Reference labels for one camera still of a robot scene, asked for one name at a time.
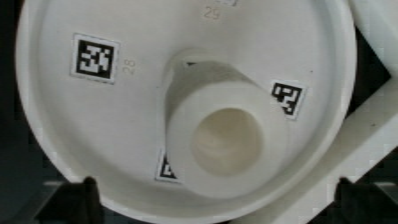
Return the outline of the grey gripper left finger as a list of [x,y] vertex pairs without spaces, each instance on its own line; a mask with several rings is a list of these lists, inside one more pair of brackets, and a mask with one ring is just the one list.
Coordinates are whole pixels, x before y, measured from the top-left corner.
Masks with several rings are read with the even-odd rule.
[[104,224],[97,182],[46,181],[16,215],[17,224]]

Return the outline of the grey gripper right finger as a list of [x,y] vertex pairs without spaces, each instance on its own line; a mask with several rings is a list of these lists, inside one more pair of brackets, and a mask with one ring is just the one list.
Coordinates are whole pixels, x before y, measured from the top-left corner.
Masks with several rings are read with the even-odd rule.
[[334,202],[342,224],[398,224],[398,184],[339,178]]

